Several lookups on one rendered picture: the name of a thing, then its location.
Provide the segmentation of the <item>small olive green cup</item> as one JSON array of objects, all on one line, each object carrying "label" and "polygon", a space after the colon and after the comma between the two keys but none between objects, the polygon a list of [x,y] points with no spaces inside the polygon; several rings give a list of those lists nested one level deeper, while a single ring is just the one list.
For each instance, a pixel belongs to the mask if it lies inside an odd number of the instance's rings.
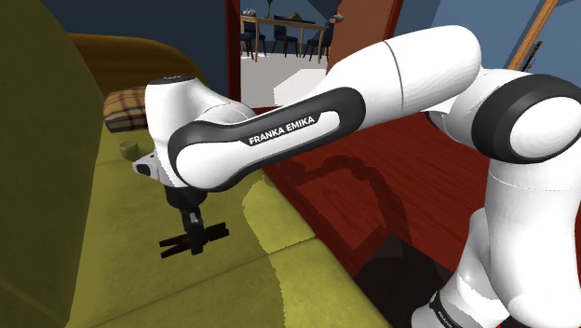
[{"label": "small olive green cup", "polygon": [[135,161],[141,156],[140,147],[134,141],[125,141],[120,143],[119,152],[122,158],[129,161]]}]

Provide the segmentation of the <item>brown plaid cushion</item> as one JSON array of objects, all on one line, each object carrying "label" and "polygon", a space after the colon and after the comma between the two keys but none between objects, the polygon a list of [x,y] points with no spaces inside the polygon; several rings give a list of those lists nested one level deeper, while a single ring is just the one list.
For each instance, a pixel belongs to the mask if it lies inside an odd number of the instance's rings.
[{"label": "brown plaid cushion", "polygon": [[112,92],[103,104],[103,120],[111,133],[147,130],[145,87]]}]

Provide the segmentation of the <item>brown open door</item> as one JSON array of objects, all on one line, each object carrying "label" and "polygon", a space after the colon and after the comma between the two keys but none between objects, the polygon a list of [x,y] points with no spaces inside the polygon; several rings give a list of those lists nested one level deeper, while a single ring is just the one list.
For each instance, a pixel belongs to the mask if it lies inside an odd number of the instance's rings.
[{"label": "brown open door", "polygon": [[343,58],[387,36],[392,11],[400,0],[341,0],[337,13],[344,18],[334,26],[327,70]]}]

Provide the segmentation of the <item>slanted wooden beam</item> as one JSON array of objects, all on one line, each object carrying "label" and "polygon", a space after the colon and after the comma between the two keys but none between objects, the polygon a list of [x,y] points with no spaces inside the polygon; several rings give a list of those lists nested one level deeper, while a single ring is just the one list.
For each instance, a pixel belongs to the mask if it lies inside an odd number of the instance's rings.
[{"label": "slanted wooden beam", "polygon": [[524,30],[525,35],[518,43],[517,50],[510,58],[507,69],[520,70],[527,59],[527,55],[534,46],[534,41],[539,36],[555,6],[560,0],[540,0],[539,9],[532,15],[532,23]]}]

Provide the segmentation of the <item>dark dining chair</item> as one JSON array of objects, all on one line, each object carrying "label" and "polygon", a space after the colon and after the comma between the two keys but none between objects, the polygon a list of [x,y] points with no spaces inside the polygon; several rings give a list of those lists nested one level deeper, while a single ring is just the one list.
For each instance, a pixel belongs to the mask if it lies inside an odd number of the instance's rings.
[{"label": "dark dining chair", "polygon": [[263,53],[266,53],[265,35],[261,34],[260,31],[256,29],[256,23],[242,21],[241,27],[243,28],[243,32],[240,34],[240,41],[244,44],[246,53],[253,57],[253,54],[255,53],[255,47],[253,46],[252,42],[256,39],[259,39],[259,41],[263,44]]},{"label": "dark dining chair", "polygon": [[283,54],[284,56],[288,55],[289,44],[293,44],[295,48],[295,56],[299,57],[299,39],[294,36],[288,35],[287,27],[283,25],[275,25],[273,27],[273,37],[274,37],[274,44],[272,47],[271,52],[274,52],[277,42],[280,41],[283,43]]},{"label": "dark dining chair", "polygon": [[325,55],[329,58],[329,49],[334,32],[334,23],[326,22],[323,30],[317,31],[316,34],[306,41],[303,57],[309,53],[309,60],[312,60],[314,51],[318,52],[318,61]]}]

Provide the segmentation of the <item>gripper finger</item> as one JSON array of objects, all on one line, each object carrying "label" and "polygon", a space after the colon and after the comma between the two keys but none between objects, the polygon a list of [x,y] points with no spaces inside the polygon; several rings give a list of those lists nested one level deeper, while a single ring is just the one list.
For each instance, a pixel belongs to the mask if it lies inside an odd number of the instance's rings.
[{"label": "gripper finger", "polygon": [[204,227],[201,223],[191,225],[191,253],[200,254],[204,246],[214,240],[225,238],[229,235],[229,230],[225,222]]},{"label": "gripper finger", "polygon": [[188,252],[191,255],[195,255],[195,252],[192,249],[190,236],[187,233],[169,239],[160,240],[158,244],[160,248],[163,248],[163,251],[160,254],[162,259],[183,252]]}]

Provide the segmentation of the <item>dark robot stand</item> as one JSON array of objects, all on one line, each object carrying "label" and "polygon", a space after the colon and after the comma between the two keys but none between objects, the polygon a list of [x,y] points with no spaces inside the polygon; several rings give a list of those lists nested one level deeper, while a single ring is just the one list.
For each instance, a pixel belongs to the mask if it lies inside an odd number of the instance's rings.
[{"label": "dark robot stand", "polygon": [[393,328],[412,328],[412,313],[451,276],[446,267],[392,235],[354,281]]}]

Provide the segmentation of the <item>olive green sofa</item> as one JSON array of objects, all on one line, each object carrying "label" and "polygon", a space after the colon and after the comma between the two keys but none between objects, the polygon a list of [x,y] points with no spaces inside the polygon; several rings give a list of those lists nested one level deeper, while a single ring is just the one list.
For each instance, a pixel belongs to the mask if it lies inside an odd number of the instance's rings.
[{"label": "olive green sofa", "polygon": [[120,154],[103,97],[41,0],[0,0],[0,328],[391,328],[261,172],[182,232],[163,186]]}]

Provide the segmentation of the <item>wooden dining table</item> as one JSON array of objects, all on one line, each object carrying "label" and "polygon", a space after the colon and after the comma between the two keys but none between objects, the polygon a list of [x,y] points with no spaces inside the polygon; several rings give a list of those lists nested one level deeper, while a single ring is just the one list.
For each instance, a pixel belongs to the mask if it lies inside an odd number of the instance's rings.
[{"label": "wooden dining table", "polygon": [[[243,32],[243,28],[241,27],[241,22],[242,21],[250,21],[250,22],[255,22],[256,23],[256,29],[260,31],[260,27],[261,25],[283,25],[286,27],[291,27],[291,28],[298,28],[301,30],[301,35],[298,38],[299,39],[299,55],[302,53],[303,50],[303,41],[304,41],[304,30],[315,30],[315,31],[320,31],[323,30],[325,28],[325,24],[323,25],[317,25],[314,23],[310,23],[306,20],[289,20],[287,18],[284,18],[283,20],[275,20],[275,19],[269,19],[269,18],[261,18],[261,17],[257,17],[257,16],[249,16],[249,12],[248,11],[244,11],[241,15],[240,15],[240,28],[241,28],[241,33]],[[255,47],[255,53],[253,54],[253,59],[255,62],[258,61],[258,52],[259,52],[259,39],[256,39],[255,41],[252,42],[253,46]]]}]

